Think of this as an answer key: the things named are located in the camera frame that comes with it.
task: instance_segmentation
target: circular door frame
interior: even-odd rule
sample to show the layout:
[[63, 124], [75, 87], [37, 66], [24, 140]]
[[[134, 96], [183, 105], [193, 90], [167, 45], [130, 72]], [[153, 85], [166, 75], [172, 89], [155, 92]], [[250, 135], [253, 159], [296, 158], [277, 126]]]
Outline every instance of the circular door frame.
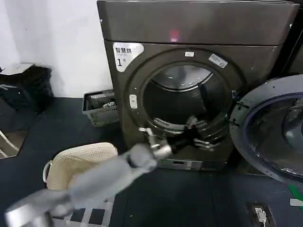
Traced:
[[264, 107], [289, 98], [303, 97], [303, 74], [275, 79], [264, 83], [245, 95], [230, 117], [230, 134], [240, 154], [256, 169], [289, 184], [303, 186], [303, 178], [278, 170], [257, 154], [247, 141], [247, 126], [252, 117]]
[[[185, 52], [194, 52], [195, 54], [193, 57], [186, 57]], [[166, 52], [162, 52], [159, 55], [148, 59], [145, 63], [138, 67], [129, 79], [125, 91], [125, 103], [127, 103], [127, 107], [130, 111], [132, 120], [138, 126], [146, 127], [147, 119], [147, 122], [149, 124], [148, 126], [152, 127], [156, 131], [165, 134], [174, 134], [174, 132], [167, 131], [156, 125], [149, 117], [143, 105], [143, 93], [148, 82], [158, 72], [169, 67], [186, 64], [205, 68], [214, 73], [215, 76], [219, 76], [223, 80], [223, 86], [225, 87], [226, 91], [229, 91], [231, 94], [231, 98], [225, 106], [225, 111], [221, 111], [216, 116], [216, 118], [207, 126], [199, 128], [200, 134], [211, 136], [213, 134], [216, 134], [218, 131], [217, 129], [221, 129], [223, 125], [228, 126], [224, 118], [225, 112], [229, 112], [232, 108], [232, 90], [239, 91], [244, 87], [246, 88], [246, 80], [244, 79], [244, 76], [241, 74], [239, 69], [234, 66], [232, 62], [229, 61], [224, 68], [220, 68], [216, 64], [212, 63], [209, 60], [209, 57], [212, 54], [213, 52], [198, 48], [175, 48]], [[136, 95], [138, 108], [131, 108], [130, 101], [128, 100], [130, 95]]]

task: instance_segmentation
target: black bin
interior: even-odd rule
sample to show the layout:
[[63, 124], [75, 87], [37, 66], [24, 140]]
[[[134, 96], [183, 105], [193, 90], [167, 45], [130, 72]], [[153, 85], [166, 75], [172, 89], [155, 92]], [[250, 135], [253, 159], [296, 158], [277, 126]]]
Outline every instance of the black bin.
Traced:
[[0, 98], [15, 110], [29, 108], [40, 113], [53, 100], [51, 69], [33, 65], [22, 73], [0, 72]]

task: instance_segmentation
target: door glass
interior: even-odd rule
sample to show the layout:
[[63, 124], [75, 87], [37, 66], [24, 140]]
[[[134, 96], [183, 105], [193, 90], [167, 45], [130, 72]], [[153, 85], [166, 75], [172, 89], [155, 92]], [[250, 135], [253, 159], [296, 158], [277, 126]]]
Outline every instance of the door glass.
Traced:
[[206, 125], [222, 110], [227, 94], [222, 79], [211, 71], [192, 65], [167, 68], [155, 75], [143, 94], [143, 105], [155, 124], [182, 130], [195, 115]]
[[258, 156], [276, 169], [303, 176], [303, 98], [289, 98], [258, 111], [246, 139]]

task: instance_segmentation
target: gray crate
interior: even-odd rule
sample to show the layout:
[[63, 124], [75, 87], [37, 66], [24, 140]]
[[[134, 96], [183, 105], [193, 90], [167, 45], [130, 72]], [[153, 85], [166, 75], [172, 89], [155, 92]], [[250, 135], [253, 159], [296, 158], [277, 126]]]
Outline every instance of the gray crate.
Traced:
[[107, 106], [104, 104], [115, 102], [115, 94], [112, 89], [96, 91], [84, 94], [83, 113], [88, 116], [95, 127], [111, 124], [119, 121], [117, 106]]

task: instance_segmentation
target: dryer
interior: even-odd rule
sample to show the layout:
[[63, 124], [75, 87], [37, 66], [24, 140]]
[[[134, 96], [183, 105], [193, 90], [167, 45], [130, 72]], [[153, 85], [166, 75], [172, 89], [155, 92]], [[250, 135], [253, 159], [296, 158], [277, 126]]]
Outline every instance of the dryer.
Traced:
[[234, 104], [266, 81], [297, 10], [276, 0], [98, 1], [127, 145], [146, 140], [138, 127], [175, 136], [195, 115], [214, 147], [186, 147], [160, 166], [222, 169]]

